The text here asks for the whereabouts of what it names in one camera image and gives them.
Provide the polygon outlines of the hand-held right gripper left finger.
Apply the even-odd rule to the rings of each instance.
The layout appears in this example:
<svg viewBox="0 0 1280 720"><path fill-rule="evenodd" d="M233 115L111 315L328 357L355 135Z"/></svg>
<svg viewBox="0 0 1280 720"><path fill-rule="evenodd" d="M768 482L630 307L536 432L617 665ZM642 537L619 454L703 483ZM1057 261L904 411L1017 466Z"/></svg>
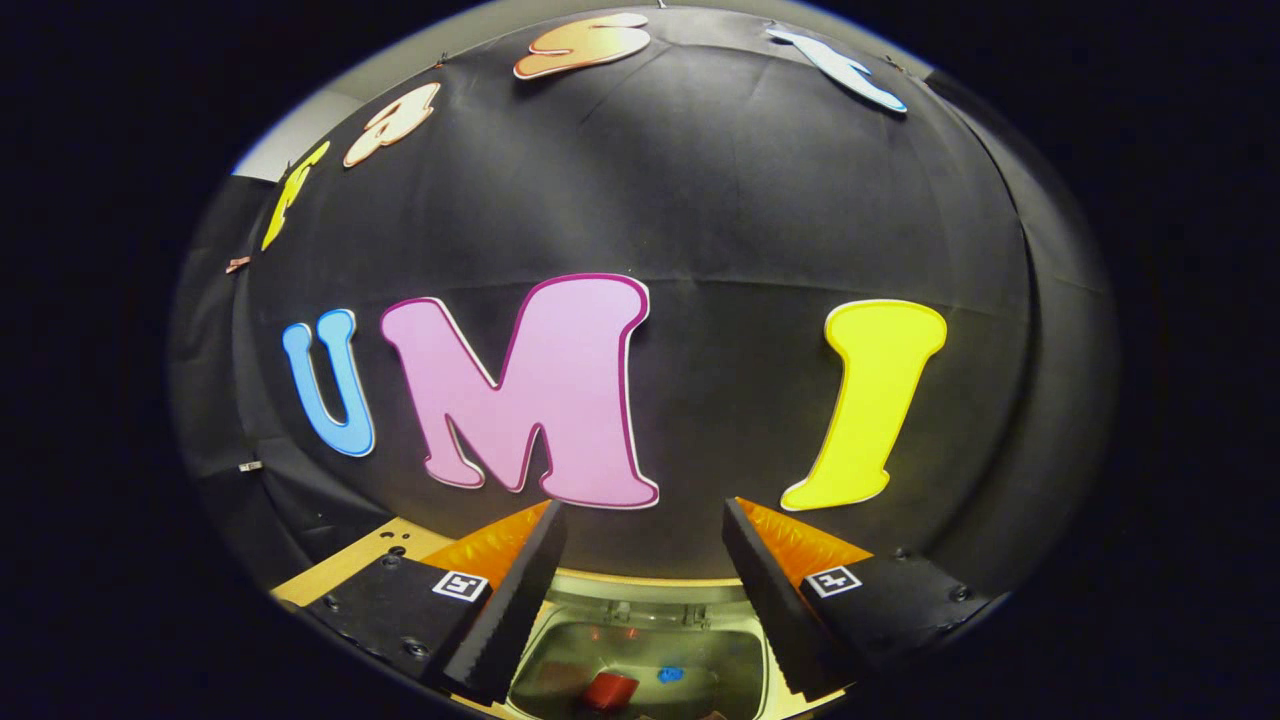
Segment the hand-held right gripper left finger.
<svg viewBox="0 0 1280 720"><path fill-rule="evenodd" d="M387 552L303 605L303 623L416 685L506 702L567 530L544 501L420 559Z"/></svg>

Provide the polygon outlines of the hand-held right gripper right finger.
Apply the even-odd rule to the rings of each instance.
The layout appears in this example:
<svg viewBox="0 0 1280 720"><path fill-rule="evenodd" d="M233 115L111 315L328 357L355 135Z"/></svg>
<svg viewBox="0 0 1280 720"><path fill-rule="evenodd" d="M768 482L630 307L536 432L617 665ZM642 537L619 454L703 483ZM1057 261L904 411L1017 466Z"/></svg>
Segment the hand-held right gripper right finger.
<svg viewBox="0 0 1280 720"><path fill-rule="evenodd" d="M809 701L942 650L993 607L919 553L877 555L741 497L724 501L722 541L787 688Z"/></svg>

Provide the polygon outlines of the green desktop garbage bin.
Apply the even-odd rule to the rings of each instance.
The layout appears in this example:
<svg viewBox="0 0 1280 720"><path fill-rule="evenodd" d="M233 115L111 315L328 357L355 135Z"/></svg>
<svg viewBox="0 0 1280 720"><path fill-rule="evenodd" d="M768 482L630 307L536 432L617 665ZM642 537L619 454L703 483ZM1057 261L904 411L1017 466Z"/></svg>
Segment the green desktop garbage bin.
<svg viewBox="0 0 1280 720"><path fill-rule="evenodd" d="M559 626L512 680L506 707L521 720L589 720L580 694L600 671L640 682L630 705L605 720L753 720L754 697L745 682L762 670L762 650L750 634L675 633L623 629L613 623L585 629ZM681 682L660 684L662 666L685 670Z"/></svg>

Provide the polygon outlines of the orange pop can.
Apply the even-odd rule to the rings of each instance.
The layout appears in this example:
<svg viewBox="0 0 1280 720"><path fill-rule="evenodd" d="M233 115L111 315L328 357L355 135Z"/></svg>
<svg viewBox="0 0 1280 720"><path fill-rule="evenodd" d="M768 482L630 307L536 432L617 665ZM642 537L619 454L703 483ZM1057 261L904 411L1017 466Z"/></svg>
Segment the orange pop can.
<svg viewBox="0 0 1280 720"><path fill-rule="evenodd" d="M580 703L599 714L612 714L626 708L640 682L620 673L600 671L580 694Z"/></svg>

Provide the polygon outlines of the black backdrop cloth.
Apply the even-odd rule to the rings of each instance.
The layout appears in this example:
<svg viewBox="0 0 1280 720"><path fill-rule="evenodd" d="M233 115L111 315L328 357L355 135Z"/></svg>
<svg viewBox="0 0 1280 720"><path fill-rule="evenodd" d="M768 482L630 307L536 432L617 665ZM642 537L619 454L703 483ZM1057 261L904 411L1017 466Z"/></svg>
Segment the black backdrop cloth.
<svg viewBox="0 0 1280 720"><path fill-rule="evenodd" d="M637 14L649 45L596 67L513 72L571 14L371 97L321 91L237 163L169 350L232 556L270 589L392 518L456 538L556 492L563 568L730 579L724 498L778 506L836 445L845 375L883 416L827 318L901 300L947 334L881 447L888 484L797 519L1012 591L1091 483L1117 384L1070 193L940 74L832 38L899 115L765 18Z"/></svg>

